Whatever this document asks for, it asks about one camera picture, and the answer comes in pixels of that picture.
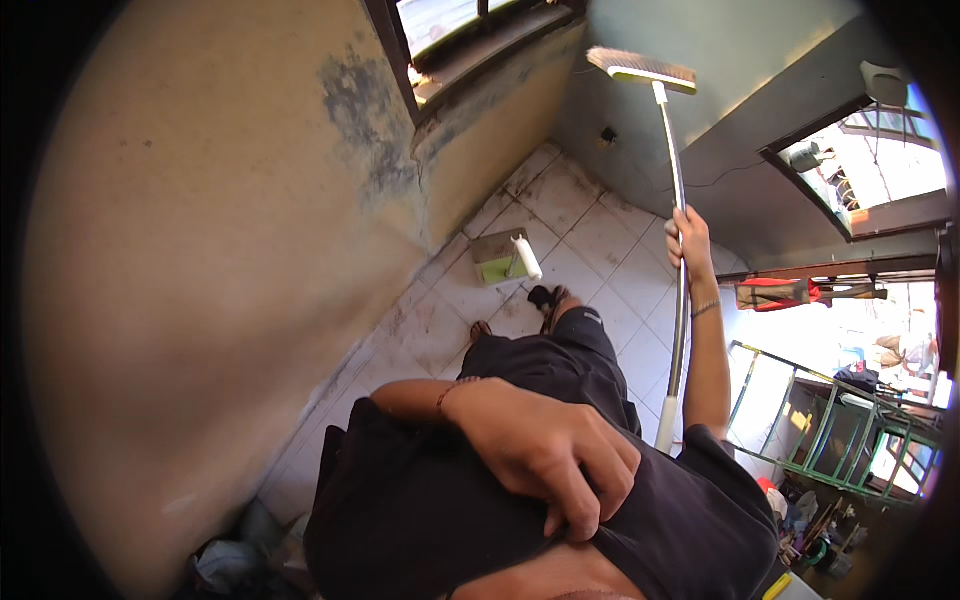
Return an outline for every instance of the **wall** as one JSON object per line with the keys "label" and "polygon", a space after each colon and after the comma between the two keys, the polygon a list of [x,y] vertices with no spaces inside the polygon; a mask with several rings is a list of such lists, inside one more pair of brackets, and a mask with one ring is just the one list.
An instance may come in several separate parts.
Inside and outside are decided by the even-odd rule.
{"label": "wall", "polygon": [[[901,63],[858,13],[854,2],[590,5],[585,45],[696,69],[698,93],[672,94],[668,105],[683,149],[687,200],[714,239],[752,268],[935,248],[927,232],[849,245],[792,183],[758,164],[757,150],[862,94],[862,60]],[[554,137],[623,198],[668,216],[672,180],[652,91],[613,82],[582,61],[574,72]],[[593,142],[607,126],[618,141],[599,150]]]}
{"label": "wall", "polygon": [[547,136],[582,31],[413,143],[359,0],[119,15],[44,158],[23,300],[42,440],[125,595],[169,594],[310,391]]}

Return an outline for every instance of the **forearm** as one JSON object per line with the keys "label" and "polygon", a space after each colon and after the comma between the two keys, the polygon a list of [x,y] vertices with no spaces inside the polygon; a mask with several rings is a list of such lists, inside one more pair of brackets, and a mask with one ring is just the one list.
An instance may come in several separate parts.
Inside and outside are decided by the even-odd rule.
{"label": "forearm", "polygon": [[437,402],[453,381],[406,379],[381,386],[370,399],[383,412],[398,419],[439,422],[442,419]]}
{"label": "forearm", "polygon": [[[696,310],[720,298],[711,275],[691,283],[690,306]],[[684,395],[684,429],[702,423],[718,440],[727,436],[730,422],[730,365],[720,307],[693,320],[689,375]]]}

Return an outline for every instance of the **electrical wire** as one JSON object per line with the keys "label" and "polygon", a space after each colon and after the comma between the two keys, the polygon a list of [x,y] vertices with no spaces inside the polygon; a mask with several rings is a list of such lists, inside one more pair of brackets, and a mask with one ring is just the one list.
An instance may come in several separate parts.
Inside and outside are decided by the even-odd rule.
{"label": "electrical wire", "polygon": [[[732,173],[732,172],[734,172],[734,171],[746,171],[747,169],[753,169],[754,167],[758,167],[758,166],[760,166],[761,164],[765,164],[765,163],[766,163],[766,160],[761,160],[760,162],[755,162],[754,164],[747,165],[747,166],[745,166],[745,167],[733,167],[732,169],[727,169],[726,171],[724,171],[723,173],[721,173],[721,174],[717,177],[717,179],[713,180],[713,181],[710,182],[710,183],[703,184],[703,185],[692,185],[692,184],[689,184],[689,183],[685,183],[685,184],[684,184],[684,188],[686,188],[686,187],[694,187],[694,188],[713,187],[713,186],[716,185],[721,179],[723,179],[724,177],[726,177],[727,175],[729,175],[730,173]],[[655,190],[655,193],[657,193],[657,194],[662,194],[663,192],[669,192],[669,191],[672,190],[672,189],[673,189],[673,185],[671,185],[670,187],[668,187],[668,188],[666,188],[666,189]]]}

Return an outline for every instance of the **long-handled brush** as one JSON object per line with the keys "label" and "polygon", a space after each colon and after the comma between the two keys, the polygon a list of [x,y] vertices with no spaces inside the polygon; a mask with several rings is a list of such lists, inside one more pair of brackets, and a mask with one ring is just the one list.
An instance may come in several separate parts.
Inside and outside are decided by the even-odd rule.
{"label": "long-handled brush", "polygon": [[[594,46],[587,51],[587,60],[603,69],[619,82],[651,84],[654,96],[663,115],[663,128],[666,130],[666,145],[670,151],[670,165],[673,167],[674,206],[686,213],[684,197],[684,176],[680,171],[680,156],[673,141],[670,117],[666,111],[666,90],[683,94],[697,93],[696,71],[677,64],[668,64],[648,59],[639,54]],[[670,362],[670,380],[660,412],[660,428],[654,447],[661,452],[670,452],[673,444],[673,429],[677,422],[680,382],[684,367],[684,341],[686,340],[686,322],[690,311],[689,294],[686,281],[686,263],[681,262],[677,271],[677,321],[673,329],[673,357]]]}

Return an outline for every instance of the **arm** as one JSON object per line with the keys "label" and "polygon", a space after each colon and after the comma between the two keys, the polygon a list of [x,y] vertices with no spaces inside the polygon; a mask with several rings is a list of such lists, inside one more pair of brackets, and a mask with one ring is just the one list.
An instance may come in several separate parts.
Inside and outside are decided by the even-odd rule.
{"label": "arm", "polygon": [[459,427],[504,488],[547,503],[545,536],[566,520],[572,541],[589,540],[633,489],[640,453],[592,406],[566,404],[496,377],[451,386],[398,381],[371,400],[398,419]]}
{"label": "arm", "polygon": [[[719,300],[720,288],[713,274],[707,223],[688,206],[685,216],[674,209],[666,231],[670,262],[679,268],[680,259],[686,260],[691,312]],[[677,239],[679,233],[684,237],[683,247]],[[725,440],[730,424],[730,365],[720,307],[711,308],[694,319],[691,335],[684,429],[702,423],[717,440]]]}

